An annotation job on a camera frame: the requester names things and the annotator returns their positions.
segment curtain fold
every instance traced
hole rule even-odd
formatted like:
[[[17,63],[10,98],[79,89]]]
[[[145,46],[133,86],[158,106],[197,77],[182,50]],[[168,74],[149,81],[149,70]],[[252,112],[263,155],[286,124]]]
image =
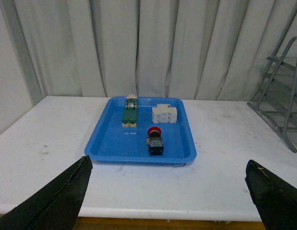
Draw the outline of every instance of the curtain fold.
[[[240,100],[273,7],[273,0],[249,1],[235,51],[218,100]]]
[[[250,100],[297,35],[297,0],[14,2],[44,97]]]
[[[196,99],[218,99],[231,64],[247,7],[247,0],[220,2]]]
[[[140,2],[137,62],[140,96],[167,96],[177,10],[177,0]]]
[[[82,96],[67,1],[14,2],[43,97]]]
[[[136,94],[137,0],[91,0],[95,43],[108,97]]]
[[[104,97],[89,0],[69,0],[68,7],[82,96]]]
[[[180,1],[169,87],[170,97],[193,99],[205,62],[218,1]]]

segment white terminal block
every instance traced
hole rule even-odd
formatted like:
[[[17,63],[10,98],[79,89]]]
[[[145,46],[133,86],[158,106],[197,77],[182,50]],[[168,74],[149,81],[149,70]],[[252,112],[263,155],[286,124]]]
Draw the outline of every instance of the white terminal block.
[[[177,109],[170,104],[157,104],[152,109],[153,123],[176,123]]]

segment plastic tray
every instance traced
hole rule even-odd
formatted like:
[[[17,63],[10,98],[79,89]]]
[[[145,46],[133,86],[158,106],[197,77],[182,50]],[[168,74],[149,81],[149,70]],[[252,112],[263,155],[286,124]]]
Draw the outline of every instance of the plastic tray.
[[[196,157],[183,102],[175,98],[138,97],[137,127],[122,127],[125,97],[111,98],[98,121],[85,154],[102,162],[126,162],[144,164],[181,165]],[[170,104],[177,108],[177,123],[152,122],[152,107]],[[157,126],[161,129],[164,151],[161,156],[150,156],[147,130]]]

